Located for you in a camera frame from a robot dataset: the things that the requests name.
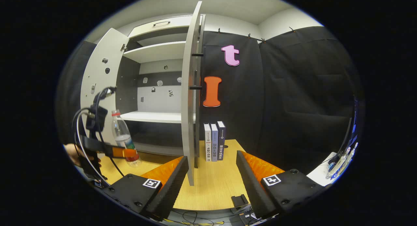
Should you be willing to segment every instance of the black curtain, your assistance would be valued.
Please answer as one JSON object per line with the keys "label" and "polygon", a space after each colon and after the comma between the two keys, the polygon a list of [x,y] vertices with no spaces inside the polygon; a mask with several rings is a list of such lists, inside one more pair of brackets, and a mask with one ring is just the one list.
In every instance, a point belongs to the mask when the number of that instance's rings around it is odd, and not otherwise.
{"label": "black curtain", "polygon": [[[235,59],[238,66],[226,64],[222,47],[234,45],[239,50]],[[256,150],[262,123],[264,81],[261,54],[255,39],[230,33],[204,32],[201,64],[200,137],[204,137],[203,123],[223,121],[226,139],[236,139],[249,153]],[[219,107],[204,107],[206,84],[204,77],[216,76],[219,84]]]}
{"label": "black curtain", "polygon": [[[69,57],[58,82],[55,96],[55,121],[57,122],[59,140],[63,144],[74,143],[70,131],[71,122],[74,114],[80,109],[79,94],[81,93],[82,77],[95,47],[94,43],[82,42]],[[85,135],[83,128],[80,129],[80,132]]]}
{"label": "black curtain", "polygon": [[353,110],[354,69],[325,27],[306,27],[261,43],[265,85],[257,155],[308,174],[344,139]]}

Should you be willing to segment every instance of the white book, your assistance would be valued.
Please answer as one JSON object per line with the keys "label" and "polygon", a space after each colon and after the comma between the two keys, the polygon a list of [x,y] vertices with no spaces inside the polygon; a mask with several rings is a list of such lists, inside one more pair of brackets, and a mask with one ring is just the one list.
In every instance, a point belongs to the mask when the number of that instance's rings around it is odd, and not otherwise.
{"label": "white book", "polygon": [[206,161],[211,161],[211,129],[210,124],[204,124],[204,141],[206,143]]}
{"label": "white book", "polygon": [[222,121],[218,121],[217,125],[218,125],[218,130],[219,130],[218,131],[219,135],[218,135],[218,138],[217,138],[217,140],[218,140],[217,160],[221,161],[221,160],[223,160],[223,156],[224,156],[224,142],[225,142],[225,139],[226,139],[226,126],[223,124]]}
{"label": "white book", "polygon": [[216,124],[211,124],[211,161],[217,162],[219,131]]}

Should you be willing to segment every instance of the cabinet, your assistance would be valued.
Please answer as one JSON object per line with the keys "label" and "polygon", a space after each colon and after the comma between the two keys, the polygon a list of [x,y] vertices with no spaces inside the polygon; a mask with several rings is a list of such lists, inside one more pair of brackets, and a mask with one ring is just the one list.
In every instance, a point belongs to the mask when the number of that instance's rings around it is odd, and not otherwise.
{"label": "cabinet", "polygon": [[115,95],[100,101],[108,110],[104,141],[116,144],[111,111],[117,108],[136,149],[188,156],[191,186],[199,156],[200,91],[190,86],[201,85],[201,57],[192,56],[202,46],[201,3],[193,15],[155,20],[135,27],[129,36],[111,28],[88,60],[80,95],[81,107],[89,107],[103,88],[116,85]]}

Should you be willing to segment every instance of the white wall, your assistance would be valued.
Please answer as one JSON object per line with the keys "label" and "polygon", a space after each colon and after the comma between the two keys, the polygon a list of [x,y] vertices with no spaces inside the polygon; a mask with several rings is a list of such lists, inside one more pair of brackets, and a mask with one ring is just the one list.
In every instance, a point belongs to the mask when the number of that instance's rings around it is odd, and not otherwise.
{"label": "white wall", "polygon": [[204,30],[217,32],[219,28],[220,32],[224,33],[234,33],[244,36],[248,36],[250,33],[253,38],[262,38],[259,27],[253,23],[216,14],[206,14]]}
{"label": "white wall", "polygon": [[272,15],[259,24],[262,38],[270,39],[274,36],[304,27],[323,26],[308,14],[297,8],[286,9]]}

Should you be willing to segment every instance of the wooden table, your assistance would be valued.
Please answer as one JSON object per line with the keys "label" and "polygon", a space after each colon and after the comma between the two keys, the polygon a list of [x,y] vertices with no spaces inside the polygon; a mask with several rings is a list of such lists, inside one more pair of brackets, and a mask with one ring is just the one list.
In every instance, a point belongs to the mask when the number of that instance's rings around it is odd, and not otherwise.
{"label": "wooden table", "polygon": [[[226,140],[224,158],[222,161],[206,162],[205,156],[198,158],[198,168],[194,170],[194,186],[190,186],[188,177],[184,178],[183,185],[178,194],[174,208],[210,211],[233,208],[231,196],[244,194],[249,201],[242,177],[236,166],[237,150],[244,151],[236,140]],[[205,153],[204,141],[200,141],[200,154]],[[124,175],[135,174],[140,176],[176,157],[140,153],[142,164],[131,168],[124,159],[113,159]],[[101,172],[108,178],[107,182],[113,184],[122,176],[106,156],[100,158]]]}

